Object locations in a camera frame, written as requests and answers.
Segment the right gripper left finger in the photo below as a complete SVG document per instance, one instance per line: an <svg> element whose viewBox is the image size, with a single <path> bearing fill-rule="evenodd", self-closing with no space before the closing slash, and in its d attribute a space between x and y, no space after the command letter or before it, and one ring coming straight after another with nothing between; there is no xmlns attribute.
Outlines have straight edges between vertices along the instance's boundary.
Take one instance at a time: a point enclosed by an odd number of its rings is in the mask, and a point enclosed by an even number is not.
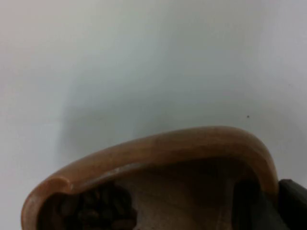
<svg viewBox="0 0 307 230"><path fill-rule="evenodd" d="M260 189L258 183L239 182L234 187L231 221L234 230L277 230L277 203Z"/></svg>

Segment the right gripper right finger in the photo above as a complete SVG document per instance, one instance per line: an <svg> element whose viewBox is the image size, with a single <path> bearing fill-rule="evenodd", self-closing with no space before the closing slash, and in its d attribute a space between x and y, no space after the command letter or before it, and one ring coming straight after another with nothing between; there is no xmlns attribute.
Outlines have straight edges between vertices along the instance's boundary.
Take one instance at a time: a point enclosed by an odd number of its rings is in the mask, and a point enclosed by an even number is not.
<svg viewBox="0 0 307 230"><path fill-rule="evenodd" d="M293 180L280 180L278 210L290 230L306 230L307 189Z"/></svg>

